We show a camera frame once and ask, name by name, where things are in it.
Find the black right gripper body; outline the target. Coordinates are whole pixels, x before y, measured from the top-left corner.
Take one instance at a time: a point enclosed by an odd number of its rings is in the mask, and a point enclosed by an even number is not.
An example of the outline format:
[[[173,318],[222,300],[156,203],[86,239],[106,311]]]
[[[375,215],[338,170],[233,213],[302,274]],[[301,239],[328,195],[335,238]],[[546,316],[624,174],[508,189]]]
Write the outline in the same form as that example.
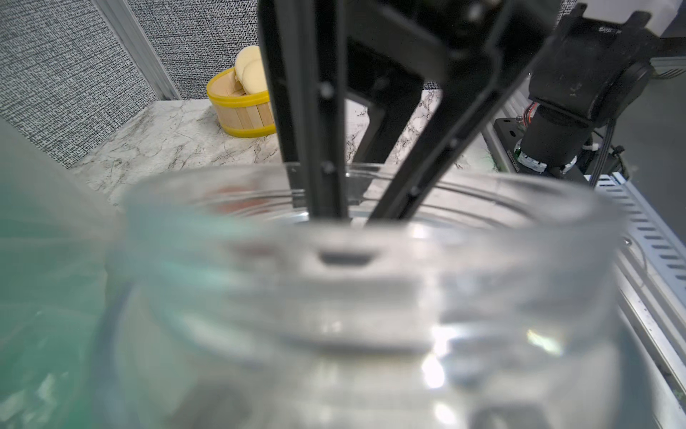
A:
[[[457,63],[484,51],[543,48],[557,1],[348,1],[348,91],[370,123],[353,160],[383,164],[420,103]]]

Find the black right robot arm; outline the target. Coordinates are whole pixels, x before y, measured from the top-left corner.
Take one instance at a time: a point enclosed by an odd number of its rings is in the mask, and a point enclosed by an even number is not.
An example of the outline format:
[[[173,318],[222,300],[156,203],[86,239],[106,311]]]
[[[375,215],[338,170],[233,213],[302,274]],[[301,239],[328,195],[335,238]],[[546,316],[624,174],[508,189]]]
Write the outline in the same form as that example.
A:
[[[314,219],[344,219],[345,103],[370,124],[354,159],[387,160],[426,82],[441,103],[371,214],[406,220],[523,80],[538,104],[525,157],[560,172],[650,78],[677,1],[262,1],[260,48],[282,159]]]

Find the orange lid peanut jar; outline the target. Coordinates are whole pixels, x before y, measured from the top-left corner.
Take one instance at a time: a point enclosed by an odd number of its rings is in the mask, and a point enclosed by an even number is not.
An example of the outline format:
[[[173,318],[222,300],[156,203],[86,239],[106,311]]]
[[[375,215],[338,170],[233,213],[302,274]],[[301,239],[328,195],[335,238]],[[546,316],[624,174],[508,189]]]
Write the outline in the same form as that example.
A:
[[[589,187],[456,171],[409,221],[350,166],[313,218],[295,164],[151,176],[121,201],[93,356],[99,428],[651,428],[619,314],[625,220]]]

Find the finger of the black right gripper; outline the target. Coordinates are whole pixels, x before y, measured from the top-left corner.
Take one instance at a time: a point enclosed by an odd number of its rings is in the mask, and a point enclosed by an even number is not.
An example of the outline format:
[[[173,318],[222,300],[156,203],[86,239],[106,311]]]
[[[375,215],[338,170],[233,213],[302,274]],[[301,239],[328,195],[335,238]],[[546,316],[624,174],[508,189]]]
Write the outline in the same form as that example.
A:
[[[521,83],[536,50],[495,49],[460,61],[441,83],[442,98],[369,220],[414,216],[448,168]]]
[[[341,1],[261,1],[260,48],[283,161],[310,219],[348,216],[348,51]]]

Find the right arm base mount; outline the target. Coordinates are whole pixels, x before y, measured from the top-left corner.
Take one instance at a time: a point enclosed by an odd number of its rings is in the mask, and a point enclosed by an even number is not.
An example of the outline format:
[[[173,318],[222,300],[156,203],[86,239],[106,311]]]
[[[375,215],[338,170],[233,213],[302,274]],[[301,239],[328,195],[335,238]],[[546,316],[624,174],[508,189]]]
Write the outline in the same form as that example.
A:
[[[605,125],[605,134],[596,140],[593,123],[543,108],[533,114],[529,123],[500,118],[494,130],[505,150],[503,163],[515,172],[583,182],[625,171],[625,149],[613,143],[616,120]]]

